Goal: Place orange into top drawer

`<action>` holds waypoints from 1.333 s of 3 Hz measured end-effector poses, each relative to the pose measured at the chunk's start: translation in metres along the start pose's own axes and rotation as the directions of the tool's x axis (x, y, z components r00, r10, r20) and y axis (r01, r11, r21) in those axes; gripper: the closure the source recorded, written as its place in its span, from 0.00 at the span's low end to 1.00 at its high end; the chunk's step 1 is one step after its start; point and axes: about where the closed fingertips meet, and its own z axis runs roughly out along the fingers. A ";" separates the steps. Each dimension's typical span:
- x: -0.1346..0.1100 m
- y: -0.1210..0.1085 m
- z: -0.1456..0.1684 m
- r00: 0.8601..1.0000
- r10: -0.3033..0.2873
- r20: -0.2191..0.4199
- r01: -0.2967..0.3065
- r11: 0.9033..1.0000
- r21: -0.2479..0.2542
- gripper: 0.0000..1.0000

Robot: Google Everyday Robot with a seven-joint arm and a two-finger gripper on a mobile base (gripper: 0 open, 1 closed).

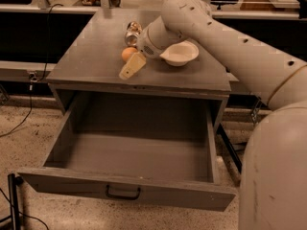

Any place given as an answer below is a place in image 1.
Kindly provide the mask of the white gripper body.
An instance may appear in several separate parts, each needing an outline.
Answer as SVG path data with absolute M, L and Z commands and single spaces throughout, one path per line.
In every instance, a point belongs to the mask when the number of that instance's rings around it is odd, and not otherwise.
M 161 44 L 161 39 L 160 31 L 154 31 L 147 27 L 137 39 L 137 49 L 146 58 L 159 58 L 165 51 L 165 47 Z

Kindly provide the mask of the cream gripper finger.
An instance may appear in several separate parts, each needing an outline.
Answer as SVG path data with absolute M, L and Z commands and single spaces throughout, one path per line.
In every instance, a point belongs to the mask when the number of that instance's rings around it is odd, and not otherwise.
M 135 73 L 137 73 L 146 64 L 146 58 L 139 52 L 133 53 L 126 64 L 123 66 L 119 77 L 122 80 L 127 80 L 131 78 Z

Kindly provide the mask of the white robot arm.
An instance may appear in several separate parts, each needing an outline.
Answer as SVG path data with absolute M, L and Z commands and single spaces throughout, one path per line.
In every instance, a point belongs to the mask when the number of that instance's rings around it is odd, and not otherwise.
M 307 230 L 307 62 L 214 20 L 201 0 L 164 0 L 122 68 L 126 80 L 147 58 L 197 41 L 271 109 L 246 146 L 239 230 Z

